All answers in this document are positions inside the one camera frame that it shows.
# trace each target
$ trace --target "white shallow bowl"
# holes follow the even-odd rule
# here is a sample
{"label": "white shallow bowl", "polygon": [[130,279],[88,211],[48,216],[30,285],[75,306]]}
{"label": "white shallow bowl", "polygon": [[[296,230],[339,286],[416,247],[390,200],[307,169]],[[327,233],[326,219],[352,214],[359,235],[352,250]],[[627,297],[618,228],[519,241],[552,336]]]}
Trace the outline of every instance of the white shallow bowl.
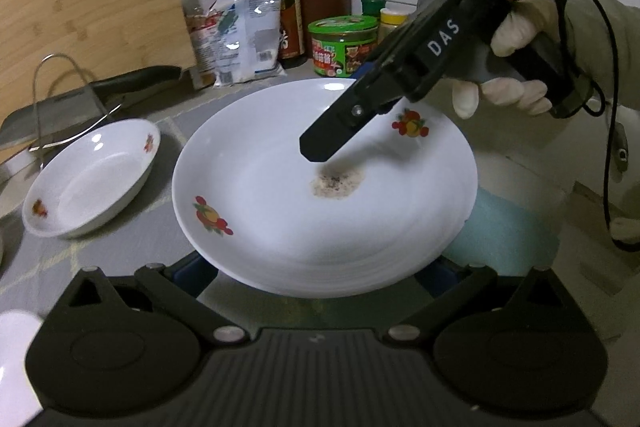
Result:
{"label": "white shallow bowl", "polygon": [[75,237],[120,213],[145,184],[158,127],[123,120],[82,136],[47,165],[22,206],[25,228],[38,237]]}
{"label": "white shallow bowl", "polygon": [[[340,297],[416,273],[458,235],[476,200],[476,162],[460,130],[425,103],[403,100],[374,118],[327,164],[302,156],[300,135],[351,82],[258,91],[191,137],[174,171],[174,210],[211,264],[268,292]],[[327,198],[318,188],[352,192]]]}
{"label": "white shallow bowl", "polygon": [[24,357],[42,320],[23,311],[0,314],[0,425],[21,427],[41,410],[24,369]]}

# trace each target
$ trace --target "seasoning packet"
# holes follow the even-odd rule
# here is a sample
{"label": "seasoning packet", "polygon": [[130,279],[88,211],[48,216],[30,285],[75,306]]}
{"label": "seasoning packet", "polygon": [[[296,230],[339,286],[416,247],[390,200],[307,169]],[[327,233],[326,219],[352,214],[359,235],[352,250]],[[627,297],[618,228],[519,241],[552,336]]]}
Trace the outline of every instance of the seasoning packet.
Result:
{"label": "seasoning packet", "polygon": [[280,0],[217,0],[187,17],[198,60],[196,89],[285,74],[279,65]]}

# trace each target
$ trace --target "small spice jar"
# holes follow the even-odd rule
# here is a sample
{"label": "small spice jar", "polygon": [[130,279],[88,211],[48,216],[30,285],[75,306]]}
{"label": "small spice jar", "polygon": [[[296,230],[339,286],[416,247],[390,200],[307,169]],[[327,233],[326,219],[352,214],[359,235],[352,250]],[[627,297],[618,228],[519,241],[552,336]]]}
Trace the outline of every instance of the small spice jar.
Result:
{"label": "small spice jar", "polygon": [[380,10],[380,28],[378,29],[378,43],[382,42],[393,30],[408,19],[411,12],[383,8]]}

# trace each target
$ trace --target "yellow lid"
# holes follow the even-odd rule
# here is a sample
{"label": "yellow lid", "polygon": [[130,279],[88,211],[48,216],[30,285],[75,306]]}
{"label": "yellow lid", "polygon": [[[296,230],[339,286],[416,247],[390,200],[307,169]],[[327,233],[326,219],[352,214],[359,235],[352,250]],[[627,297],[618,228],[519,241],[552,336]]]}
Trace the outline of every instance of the yellow lid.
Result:
{"label": "yellow lid", "polygon": [[383,24],[393,24],[394,26],[401,25],[409,14],[397,10],[391,10],[390,8],[383,8],[380,10],[380,22]]}

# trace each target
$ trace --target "knife handle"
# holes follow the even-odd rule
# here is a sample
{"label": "knife handle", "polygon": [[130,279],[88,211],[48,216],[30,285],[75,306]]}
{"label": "knife handle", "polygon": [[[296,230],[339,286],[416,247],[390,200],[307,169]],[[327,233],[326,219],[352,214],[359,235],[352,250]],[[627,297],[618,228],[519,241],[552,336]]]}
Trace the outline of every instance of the knife handle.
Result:
{"label": "knife handle", "polygon": [[181,74],[182,69],[178,66],[150,66],[92,82],[91,87],[98,98],[104,100],[116,94],[142,91],[169,80],[177,80]]}

